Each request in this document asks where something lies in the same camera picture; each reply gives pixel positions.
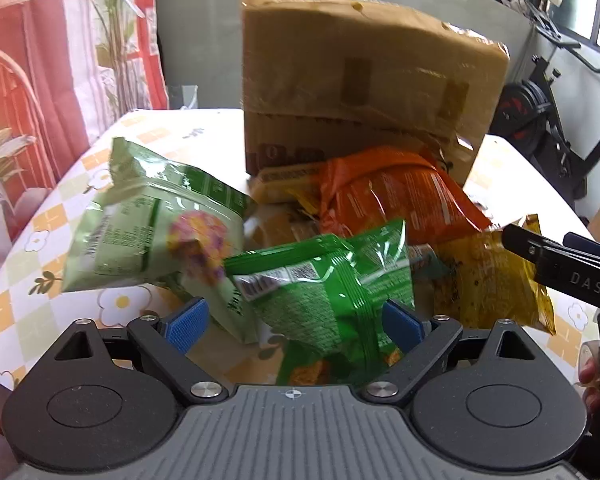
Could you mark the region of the person's right hand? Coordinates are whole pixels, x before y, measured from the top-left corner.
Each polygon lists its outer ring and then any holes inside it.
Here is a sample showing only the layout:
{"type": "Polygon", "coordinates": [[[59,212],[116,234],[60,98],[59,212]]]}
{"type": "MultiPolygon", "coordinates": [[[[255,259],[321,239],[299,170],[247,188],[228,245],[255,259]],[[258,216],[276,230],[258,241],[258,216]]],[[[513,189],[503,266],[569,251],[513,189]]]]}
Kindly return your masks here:
{"type": "Polygon", "coordinates": [[[600,406],[600,388],[596,386],[597,379],[598,362],[594,356],[591,356],[579,370],[579,382],[585,386],[582,400],[590,414],[600,406]]]}

